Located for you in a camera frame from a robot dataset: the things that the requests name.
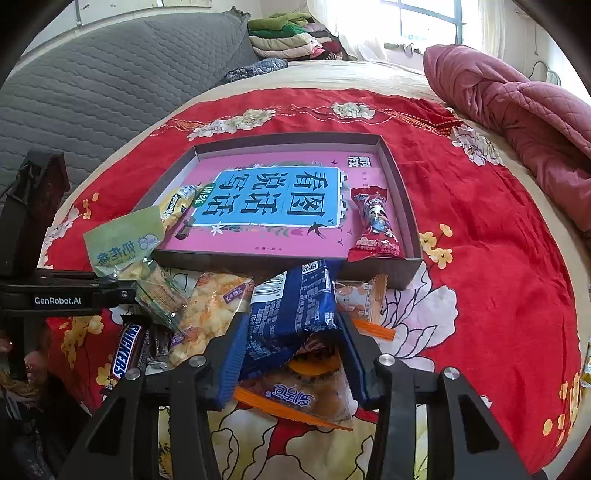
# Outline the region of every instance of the barcode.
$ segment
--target barcode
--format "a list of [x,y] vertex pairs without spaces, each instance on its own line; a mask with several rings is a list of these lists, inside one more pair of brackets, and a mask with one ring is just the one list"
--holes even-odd
[[257,285],[252,292],[251,303],[282,298],[286,275],[287,272],[283,272],[282,274]]
[[314,270],[317,270],[317,269],[318,269],[318,262],[311,262],[311,263],[301,266],[301,273],[302,273],[302,275],[304,275],[306,273],[313,272]]

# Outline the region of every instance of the orange snack package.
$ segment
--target orange snack package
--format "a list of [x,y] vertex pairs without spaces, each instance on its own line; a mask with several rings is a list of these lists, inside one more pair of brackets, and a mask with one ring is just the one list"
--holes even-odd
[[234,398],[284,419],[352,430],[349,385],[334,347],[296,355],[287,365],[243,380]]
[[363,333],[383,340],[394,340],[395,331],[380,323],[382,301],[388,277],[376,275],[368,282],[337,280],[335,296],[337,310],[348,313],[353,323]]

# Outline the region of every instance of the candy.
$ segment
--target candy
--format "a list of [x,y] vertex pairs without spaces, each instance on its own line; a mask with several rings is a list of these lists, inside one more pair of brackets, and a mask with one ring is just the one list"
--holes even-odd
[[351,189],[351,198],[355,202],[365,232],[349,250],[347,258],[357,262],[365,258],[402,258],[400,244],[386,217],[388,191],[380,187]]
[[150,333],[141,325],[127,323],[121,331],[119,345],[113,355],[110,379],[105,387],[111,389],[131,368],[145,371],[149,354]]

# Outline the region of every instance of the green blanket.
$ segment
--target green blanket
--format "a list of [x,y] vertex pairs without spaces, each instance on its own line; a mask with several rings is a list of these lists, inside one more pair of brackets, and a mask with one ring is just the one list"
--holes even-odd
[[298,27],[293,23],[288,23],[281,30],[250,30],[249,33],[250,35],[260,38],[287,38],[304,32],[306,32],[305,29]]
[[302,21],[307,22],[307,19],[311,17],[310,14],[305,12],[297,12],[293,14],[274,14],[269,18],[256,18],[248,21],[249,30],[281,30],[290,21]]

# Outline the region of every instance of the wall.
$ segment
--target wall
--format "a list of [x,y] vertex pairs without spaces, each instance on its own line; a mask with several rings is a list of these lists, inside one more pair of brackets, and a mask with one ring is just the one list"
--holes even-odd
[[277,12],[307,12],[306,0],[260,0],[261,17],[265,18]]
[[541,60],[560,76],[562,87],[591,104],[591,96],[579,75],[548,32],[512,0],[504,1],[506,37],[503,60],[526,77],[531,77],[531,80],[545,82],[548,70],[542,64],[535,65]]
[[[202,10],[204,12],[225,12],[235,5],[238,10],[249,12],[253,18],[260,18],[261,1],[266,2],[267,10],[272,9],[274,3],[272,0],[79,0],[79,6],[82,24],[87,25],[114,15],[163,6],[192,8],[200,7],[202,5],[211,5],[210,8],[202,8]],[[289,2],[290,0],[282,0],[279,5],[282,8],[287,8]],[[25,50],[25,53],[38,47],[43,42],[51,40],[55,36],[75,28],[76,8],[74,2],[72,2],[53,20],[53,22],[33,39]]]

